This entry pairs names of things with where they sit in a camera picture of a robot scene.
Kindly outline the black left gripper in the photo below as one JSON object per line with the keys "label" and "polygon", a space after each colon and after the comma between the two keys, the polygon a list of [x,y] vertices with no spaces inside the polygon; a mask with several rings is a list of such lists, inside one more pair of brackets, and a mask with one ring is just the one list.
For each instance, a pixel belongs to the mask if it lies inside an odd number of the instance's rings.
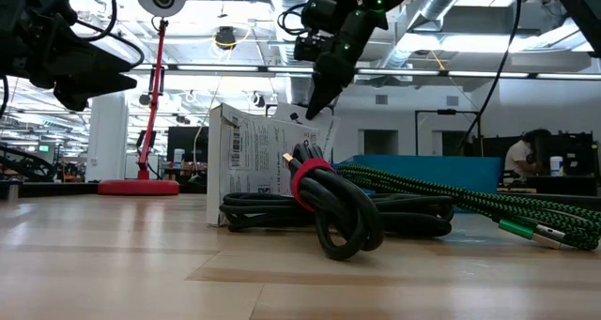
{"label": "black left gripper", "polygon": [[137,81],[113,74],[130,71],[127,60],[74,34],[70,27],[77,19],[69,0],[21,0],[18,29],[28,50],[24,69],[29,80],[54,87],[54,96],[65,108],[82,112],[89,99],[133,89]]}

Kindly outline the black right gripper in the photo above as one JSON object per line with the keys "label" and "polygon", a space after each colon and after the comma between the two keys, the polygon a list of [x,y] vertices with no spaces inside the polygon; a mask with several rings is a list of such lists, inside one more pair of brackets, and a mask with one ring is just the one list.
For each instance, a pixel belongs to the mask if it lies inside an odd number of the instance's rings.
{"label": "black right gripper", "polygon": [[307,119],[315,118],[353,81],[355,66],[376,28],[388,29],[383,10],[354,9],[346,15],[332,46],[316,60]]}

